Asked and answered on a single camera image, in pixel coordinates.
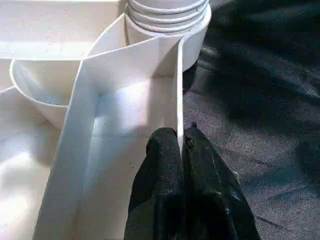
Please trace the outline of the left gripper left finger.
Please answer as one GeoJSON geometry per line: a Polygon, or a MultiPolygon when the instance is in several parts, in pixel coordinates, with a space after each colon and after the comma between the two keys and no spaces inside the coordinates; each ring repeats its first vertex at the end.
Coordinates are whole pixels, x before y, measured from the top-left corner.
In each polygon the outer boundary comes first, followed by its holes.
{"type": "Polygon", "coordinates": [[[182,240],[185,237],[184,166],[177,134],[156,129],[134,177],[125,240],[182,240]]]}

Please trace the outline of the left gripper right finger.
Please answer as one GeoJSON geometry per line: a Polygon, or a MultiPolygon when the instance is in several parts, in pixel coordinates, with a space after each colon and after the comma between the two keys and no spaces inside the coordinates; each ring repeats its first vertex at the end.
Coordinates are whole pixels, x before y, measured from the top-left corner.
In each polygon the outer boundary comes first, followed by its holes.
{"type": "Polygon", "coordinates": [[[184,131],[182,159],[188,239],[259,240],[237,175],[195,122],[184,131]]]}

